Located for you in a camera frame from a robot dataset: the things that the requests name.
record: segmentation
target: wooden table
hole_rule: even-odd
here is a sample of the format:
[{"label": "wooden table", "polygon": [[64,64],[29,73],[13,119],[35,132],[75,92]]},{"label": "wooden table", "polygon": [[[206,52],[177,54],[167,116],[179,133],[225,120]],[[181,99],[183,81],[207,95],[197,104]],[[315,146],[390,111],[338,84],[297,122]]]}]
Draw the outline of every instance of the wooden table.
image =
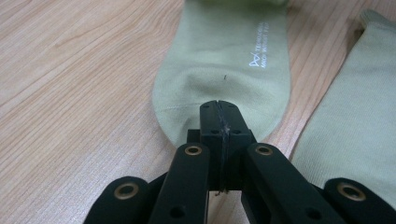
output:
[{"label": "wooden table", "polygon": [[[104,187],[151,181],[175,153],[151,105],[181,0],[0,2],[0,223],[81,223]],[[289,156],[359,38],[358,15],[396,20],[393,0],[294,0],[292,91],[266,142]],[[208,223],[246,223],[238,193],[210,197]]]}]

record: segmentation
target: bolt hole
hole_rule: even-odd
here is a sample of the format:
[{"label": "bolt hole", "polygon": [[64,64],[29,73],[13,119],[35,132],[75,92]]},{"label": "bolt hole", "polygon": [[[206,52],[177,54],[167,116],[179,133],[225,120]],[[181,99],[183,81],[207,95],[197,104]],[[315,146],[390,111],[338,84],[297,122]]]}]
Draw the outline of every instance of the bolt hole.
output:
[{"label": "bolt hole", "polygon": [[269,156],[273,154],[273,150],[269,147],[263,147],[259,146],[256,148],[256,152],[263,155],[263,156]]},{"label": "bolt hole", "polygon": [[127,200],[134,197],[139,191],[139,187],[134,182],[119,185],[114,190],[114,196],[119,200]]},{"label": "bolt hole", "polygon": [[306,208],[305,213],[308,217],[310,217],[314,220],[321,219],[321,213],[315,208]]},{"label": "bolt hole", "polygon": [[181,218],[186,216],[186,209],[184,206],[175,206],[171,209],[169,215],[173,218]]}]

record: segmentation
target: knit fabric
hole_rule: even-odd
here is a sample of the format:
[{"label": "knit fabric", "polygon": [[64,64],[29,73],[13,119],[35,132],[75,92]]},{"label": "knit fabric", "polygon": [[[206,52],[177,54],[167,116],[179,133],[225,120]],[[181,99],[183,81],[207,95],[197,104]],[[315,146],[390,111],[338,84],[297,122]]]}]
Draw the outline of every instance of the knit fabric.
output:
[{"label": "knit fabric", "polygon": [[237,105],[262,140],[280,122],[289,95],[285,1],[185,2],[152,93],[176,147],[188,129],[199,129],[199,106],[213,100]]},{"label": "knit fabric", "polygon": [[396,23],[372,10],[365,31],[309,120],[292,163],[319,187],[361,182],[396,207]]}]

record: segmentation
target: sock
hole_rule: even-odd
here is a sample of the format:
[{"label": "sock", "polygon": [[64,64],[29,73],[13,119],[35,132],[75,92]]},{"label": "sock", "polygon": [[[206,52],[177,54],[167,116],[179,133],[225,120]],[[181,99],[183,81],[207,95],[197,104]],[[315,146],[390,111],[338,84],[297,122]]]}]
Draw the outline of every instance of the sock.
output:
[{"label": "sock", "polygon": [[396,23],[372,10],[365,31],[306,125],[292,163],[319,187],[361,182],[396,207]]},{"label": "sock", "polygon": [[199,106],[237,105],[258,140],[280,122],[290,95],[284,1],[187,0],[152,93],[175,146],[199,129]]}]

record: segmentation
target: green fabric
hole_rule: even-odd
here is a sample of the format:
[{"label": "green fabric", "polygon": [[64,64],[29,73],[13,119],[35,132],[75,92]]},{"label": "green fabric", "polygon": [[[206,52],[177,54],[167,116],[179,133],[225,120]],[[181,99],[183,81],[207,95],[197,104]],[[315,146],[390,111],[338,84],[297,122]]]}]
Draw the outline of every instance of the green fabric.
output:
[{"label": "green fabric", "polygon": [[283,1],[187,0],[152,101],[175,146],[199,129],[199,106],[236,104],[262,140],[280,122],[290,95]]},{"label": "green fabric", "polygon": [[361,182],[396,207],[396,23],[372,10],[365,32],[308,122],[292,163],[319,187]]}]

